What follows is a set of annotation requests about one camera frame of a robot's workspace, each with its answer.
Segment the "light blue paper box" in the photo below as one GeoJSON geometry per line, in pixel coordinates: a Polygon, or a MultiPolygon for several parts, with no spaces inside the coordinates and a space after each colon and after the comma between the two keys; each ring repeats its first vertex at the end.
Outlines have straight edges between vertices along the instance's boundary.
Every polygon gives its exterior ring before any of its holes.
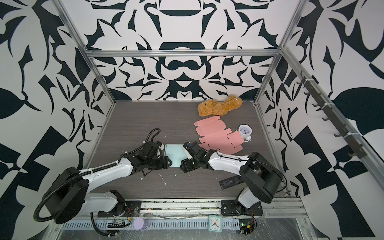
{"type": "Polygon", "coordinates": [[[168,156],[171,161],[192,159],[192,156],[183,145],[167,144],[165,147],[165,155],[168,156]]]}

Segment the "pink paper box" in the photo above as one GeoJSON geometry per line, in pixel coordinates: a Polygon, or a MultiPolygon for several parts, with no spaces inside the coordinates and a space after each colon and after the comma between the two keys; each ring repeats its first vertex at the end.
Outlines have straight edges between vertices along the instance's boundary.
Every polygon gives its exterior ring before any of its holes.
{"type": "Polygon", "coordinates": [[[220,116],[209,117],[194,123],[199,138],[199,146],[205,150],[218,150],[234,155],[243,150],[245,142],[238,131],[232,131],[220,116]]]}

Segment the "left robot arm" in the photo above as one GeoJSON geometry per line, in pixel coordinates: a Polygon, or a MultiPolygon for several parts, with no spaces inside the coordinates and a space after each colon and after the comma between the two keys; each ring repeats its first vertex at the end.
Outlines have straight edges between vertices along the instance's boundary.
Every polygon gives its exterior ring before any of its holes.
{"type": "Polygon", "coordinates": [[[43,195],[33,213],[33,219],[38,223],[53,220],[56,224],[63,224],[77,215],[89,214],[93,228],[99,235],[115,236],[116,233],[101,231],[96,226],[94,216],[104,212],[116,218],[132,209],[118,191],[95,193],[94,189],[137,173],[146,177],[145,170],[152,172],[168,169],[172,161],[165,156],[165,146],[154,140],[160,132],[159,128],[151,130],[141,146],[125,152],[112,163],[83,170],[71,167],[63,171],[43,195]]]}

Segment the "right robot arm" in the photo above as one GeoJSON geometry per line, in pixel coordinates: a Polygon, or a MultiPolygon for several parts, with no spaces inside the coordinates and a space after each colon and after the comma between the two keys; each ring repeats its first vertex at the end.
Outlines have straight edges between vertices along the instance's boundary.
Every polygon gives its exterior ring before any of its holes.
{"type": "Polygon", "coordinates": [[[249,156],[227,155],[216,150],[205,150],[197,142],[183,145],[187,158],[181,161],[181,170],[189,173],[202,168],[235,174],[247,187],[237,197],[237,205],[250,209],[259,202],[270,204],[281,183],[287,185],[285,175],[271,165],[261,154],[249,156]]]}

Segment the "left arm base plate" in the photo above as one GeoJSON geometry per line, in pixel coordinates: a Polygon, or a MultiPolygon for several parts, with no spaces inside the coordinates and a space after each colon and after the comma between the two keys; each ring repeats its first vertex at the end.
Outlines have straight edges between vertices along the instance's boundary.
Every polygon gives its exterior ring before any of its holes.
{"type": "Polygon", "coordinates": [[[126,201],[117,203],[117,205],[110,212],[98,212],[98,218],[130,218],[137,217],[141,212],[141,201],[126,201]]]}

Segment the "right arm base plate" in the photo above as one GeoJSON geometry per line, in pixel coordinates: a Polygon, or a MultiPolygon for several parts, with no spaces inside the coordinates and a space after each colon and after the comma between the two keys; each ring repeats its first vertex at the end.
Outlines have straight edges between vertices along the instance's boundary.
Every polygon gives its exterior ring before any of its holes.
{"type": "Polygon", "coordinates": [[[255,216],[263,215],[263,208],[260,202],[254,204],[251,208],[247,209],[241,205],[237,200],[222,200],[221,201],[221,214],[225,217],[237,216],[255,216]]]}

